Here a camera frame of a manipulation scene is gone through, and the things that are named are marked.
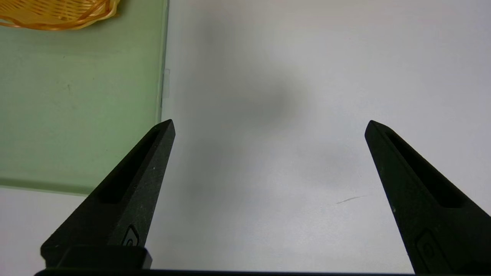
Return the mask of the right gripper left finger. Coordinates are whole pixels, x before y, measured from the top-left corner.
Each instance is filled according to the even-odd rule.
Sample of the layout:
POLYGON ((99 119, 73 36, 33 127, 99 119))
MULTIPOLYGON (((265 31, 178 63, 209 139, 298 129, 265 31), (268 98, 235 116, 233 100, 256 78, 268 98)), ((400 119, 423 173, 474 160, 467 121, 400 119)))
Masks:
POLYGON ((145 248, 175 138, 152 127, 42 244, 47 268, 148 268, 145 248))

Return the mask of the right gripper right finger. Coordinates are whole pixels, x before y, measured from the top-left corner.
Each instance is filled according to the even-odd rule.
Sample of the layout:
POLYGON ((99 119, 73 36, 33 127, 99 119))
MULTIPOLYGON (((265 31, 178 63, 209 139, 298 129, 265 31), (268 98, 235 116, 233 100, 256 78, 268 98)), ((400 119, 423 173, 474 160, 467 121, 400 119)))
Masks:
POLYGON ((414 272, 489 275, 490 216, 393 129, 364 136, 414 272))

